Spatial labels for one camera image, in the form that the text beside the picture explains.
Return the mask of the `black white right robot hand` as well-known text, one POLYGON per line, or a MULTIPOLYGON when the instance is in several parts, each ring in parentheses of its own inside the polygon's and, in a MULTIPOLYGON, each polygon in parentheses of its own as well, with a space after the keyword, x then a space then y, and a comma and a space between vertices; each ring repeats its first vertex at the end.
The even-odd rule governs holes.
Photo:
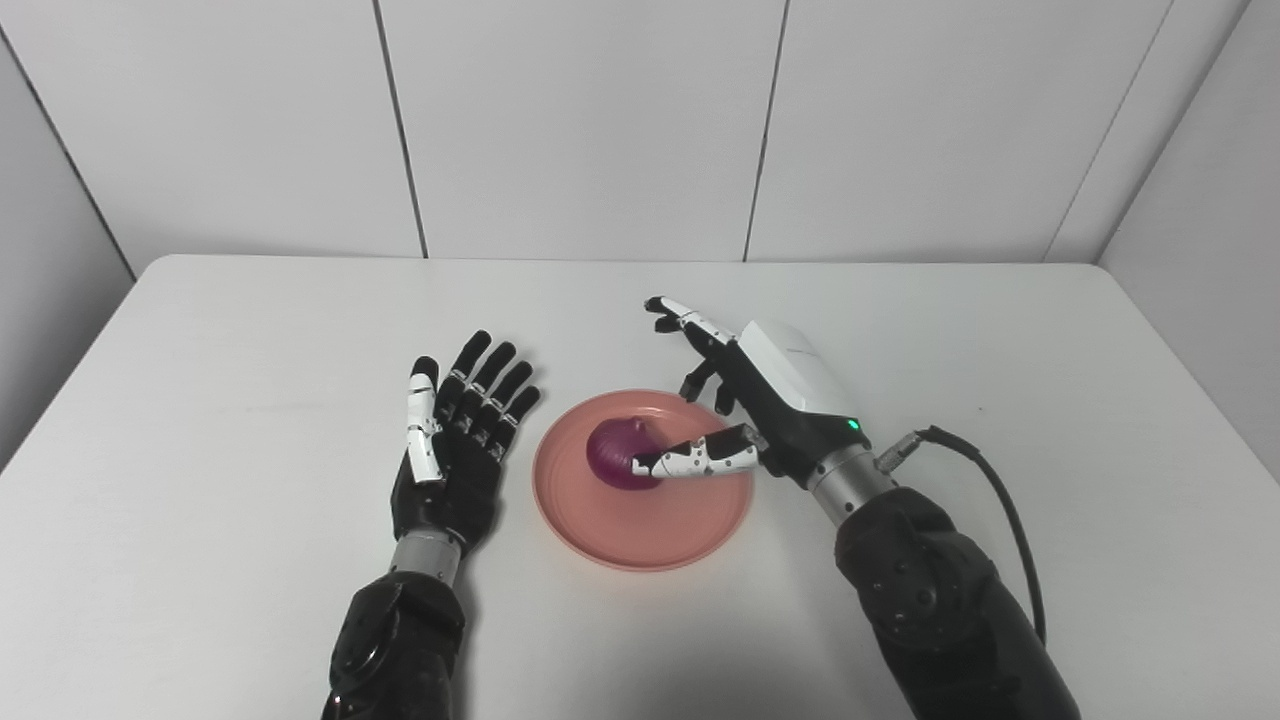
POLYGON ((748 421, 630 461, 636 477, 718 477, 764 468, 814 489, 841 452, 869 445, 851 402, 806 338, 781 323, 750 322, 733 333, 669 297, 645 301, 655 332, 680 333, 700 355, 678 389, 698 401, 716 377, 714 410, 748 421))

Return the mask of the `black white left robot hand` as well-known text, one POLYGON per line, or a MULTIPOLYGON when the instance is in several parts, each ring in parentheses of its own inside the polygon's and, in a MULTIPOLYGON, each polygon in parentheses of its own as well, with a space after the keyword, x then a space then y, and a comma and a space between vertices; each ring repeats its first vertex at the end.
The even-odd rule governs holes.
POLYGON ((419 357, 410 374, 404 455, 390 493, 393 534, 447 532, 467 553, 489 536, 504 461, 539 402, 532 365, 476 331, 447 370, 419 357))

